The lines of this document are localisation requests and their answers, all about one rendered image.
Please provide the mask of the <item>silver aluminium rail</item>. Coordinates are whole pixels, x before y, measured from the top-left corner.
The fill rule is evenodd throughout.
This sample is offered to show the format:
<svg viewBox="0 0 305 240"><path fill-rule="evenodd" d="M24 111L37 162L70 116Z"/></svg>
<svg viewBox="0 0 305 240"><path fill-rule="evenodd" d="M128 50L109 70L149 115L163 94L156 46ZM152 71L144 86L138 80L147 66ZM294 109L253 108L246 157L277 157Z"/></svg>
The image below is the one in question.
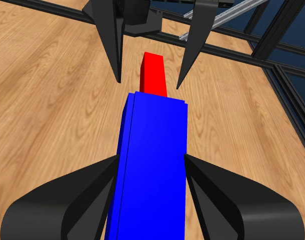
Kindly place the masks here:
<svg viewBox="0 0 305 240"><path fill-rule="evenodd" d="M234 0L218 0L218 8L216 11L216 16L211 30L254 9L255 7L267 1L268 0L243 0L242 2L234 5ZM193 10L184 14L183 17L187 20L192 20ZM189 31L180 35L179 39L182 41L187 41L188 34Z"/></svg>

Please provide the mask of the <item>thin red peg bar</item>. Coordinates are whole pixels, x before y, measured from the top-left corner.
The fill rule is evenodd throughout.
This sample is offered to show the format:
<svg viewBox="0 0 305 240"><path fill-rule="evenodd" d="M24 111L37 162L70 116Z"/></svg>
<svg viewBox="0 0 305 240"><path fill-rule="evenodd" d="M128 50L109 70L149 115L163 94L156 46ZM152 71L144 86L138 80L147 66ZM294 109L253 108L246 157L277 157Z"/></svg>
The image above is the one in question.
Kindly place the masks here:
<svg viewBox="0 0 305 240"><path fill-rule="evenodd" d="M139 91L167 97L164 58L162 55L145 52L140 66Z"/></svg>

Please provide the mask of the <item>blue hollow socket block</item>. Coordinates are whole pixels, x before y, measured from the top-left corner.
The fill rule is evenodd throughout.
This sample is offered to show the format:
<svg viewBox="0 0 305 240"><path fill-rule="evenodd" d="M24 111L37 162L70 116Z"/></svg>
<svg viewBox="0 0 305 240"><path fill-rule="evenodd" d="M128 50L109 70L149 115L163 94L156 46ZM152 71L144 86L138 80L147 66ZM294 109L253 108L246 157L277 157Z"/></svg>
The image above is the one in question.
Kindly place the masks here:
<svg viewBox="0 0 305 240"><path fill-rule="evenodd" d="M128 95L104 240L185 239L187 124L183 100Z"/></svg>

